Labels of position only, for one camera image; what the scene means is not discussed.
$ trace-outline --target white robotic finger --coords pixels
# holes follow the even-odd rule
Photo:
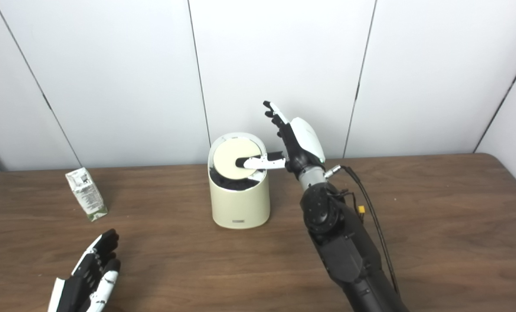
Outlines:
[[[115,270],[108,271],[102,276],[97,290],[90,295],[90,307],[86,312],[101,312],[104,309],[114,290],[118,276],[119,272]]]

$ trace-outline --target robotic hand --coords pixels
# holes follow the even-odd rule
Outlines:
[[[397,294],[396,284],[393,289],[382,270],[381,256],[363,226],[360,213],[345,204],[348,193],[340,192],[327,180],[342,166],[326,172],[323,150],[312,127],[301,118],[289,122],[269,101],[264,101],[264,106],[269,109],[266,116],[279,129],[287,157],[276,152],[274,156],[239,158],[236,166],[251,169],[284,166],[296,176],[304,190],[300,206],[308,235],[330,278],[343,289],[355,312],[408,312]],[[359,183],[349,167],[344,169]]]
[[[86,249],[67,280],[56,278],[48,312],[101,312],[119,275],[115,258],[119,235],[114,229]]]

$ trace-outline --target cable connector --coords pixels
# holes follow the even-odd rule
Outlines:
[[[341,165],[337,165],[337,166],[334,166],[333,168],[329,169],[328,171],[326,171],[324,174],[323,174],[323,177],[326,178],[326,179],[329,179],[331,178],[334,174],[336,174],[337,172],[339,172],[339,170],[341,170]]]

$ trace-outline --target round lid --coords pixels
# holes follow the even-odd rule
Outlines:
[[[237,158],[260,155],[260,148],[247,138],[230,138],[220,144],[214,152],[214,167],[228,179],[248,178],[256,170],[239,168],[235,165]]]

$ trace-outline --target black joint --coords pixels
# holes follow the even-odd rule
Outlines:
[[[271,162],[273,160],[283,159],[283,152],[271,152],[268,153],[268,160]]]
[[[245,167],[245,162],[248,159],[249,159],[249,157],[237,158],[237,160],[235,161],[235,166],[237,166],[239,168],[244,168]]]

